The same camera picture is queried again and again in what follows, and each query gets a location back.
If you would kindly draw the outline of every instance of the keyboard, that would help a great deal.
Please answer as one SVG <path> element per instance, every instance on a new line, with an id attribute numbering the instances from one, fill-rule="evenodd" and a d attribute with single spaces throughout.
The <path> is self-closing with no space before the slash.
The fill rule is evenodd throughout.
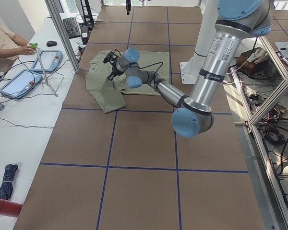
<path id="1" fill-rule="evenodd" d="M 63 25 L 69 39 L 81 36 L 76 18 L 64 18 Z"/>

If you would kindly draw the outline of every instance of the green cloth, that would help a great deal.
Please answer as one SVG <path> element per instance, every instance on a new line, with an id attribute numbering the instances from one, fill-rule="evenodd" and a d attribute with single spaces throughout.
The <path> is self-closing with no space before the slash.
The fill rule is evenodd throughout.
<path id="1" fill-rule="evenodd" d="M 96 99 L 101 109 L 105 113 L 112 112 L 126 106 L 123 94 L 140 94 L 160 96 L 150 86 L 143 84 L 142 87 L 130 89 L 126 82 L 125 74 L 116 76 L 113 81 L 107 79 L 112 72 L 110 63 L 104 64 L 103 60 L 109 53 L 109 50 L 103 50 L 90 62 L 91 67 L 85 77 L 86 89 Z M 158 74 L 169 81 L 169 53 L 143 52 L 139 51 L 140 67 L 148 66 L 156 62 L 163 62 L 163 66 L 158 70 Z M 156 71 L 160 64 L 147 67 L 145 70 Z"/>

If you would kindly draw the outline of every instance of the tablet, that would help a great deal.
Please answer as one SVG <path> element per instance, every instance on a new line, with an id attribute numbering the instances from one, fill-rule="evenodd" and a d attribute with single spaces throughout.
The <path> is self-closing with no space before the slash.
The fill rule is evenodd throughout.
<path id="1" fill-rule="evenodd" d="M 45 72 L 53 72 L 58 66 L 62 58 L 62 52 L 60 50 L 42 50 L 40 52 L 40 58 L 43 63 Z M 34 61 L 31 70 L 34 72 L 42 72 L 38 58 Z"/>
<path id="2" fill-rule="evenodd" d="M 0 93 L 7 98 L 20 99 L 32 90 L 36 84 L 40 83 L 41 80 L 41 74 L 24 69 L 4 85 L 0 89 Z"/>

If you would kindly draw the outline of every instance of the robotic arm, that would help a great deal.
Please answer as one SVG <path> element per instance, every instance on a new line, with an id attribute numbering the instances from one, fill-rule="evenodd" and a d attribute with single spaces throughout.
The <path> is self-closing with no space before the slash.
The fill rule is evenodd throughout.
<path id="1" fill-rule="evenodd" d="M 242 39 L 266 35 L 272 27 L 273 0 L 219 0 L 216 35 L 211 44 L 190 96 L 166 82 L 156 72 L 141 70 L 137 50 L 129 48 L 123 56 L 115 52 L 107 55 L 112 73 L 108 77 L 126 74 L 130 88 L 150 85 L 178 109 L 173 113 L 172 125 L 181 136 L 190 138 L 213 125 L 210 104 L 223 82 L 227 69 Z"/>

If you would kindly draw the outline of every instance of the black mouse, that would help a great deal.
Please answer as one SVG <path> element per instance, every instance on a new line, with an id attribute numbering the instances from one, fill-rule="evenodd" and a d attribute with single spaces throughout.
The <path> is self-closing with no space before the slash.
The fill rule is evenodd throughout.
<path id="1" fill-rule="evenodd" d="M 46 45 L 47 45 L 48 47 L 56 46 L 57 44 L 58 44 L 58 43 L 55 42 L 55 41 L 47 41 L 47 43 L 46 43 Z"/>

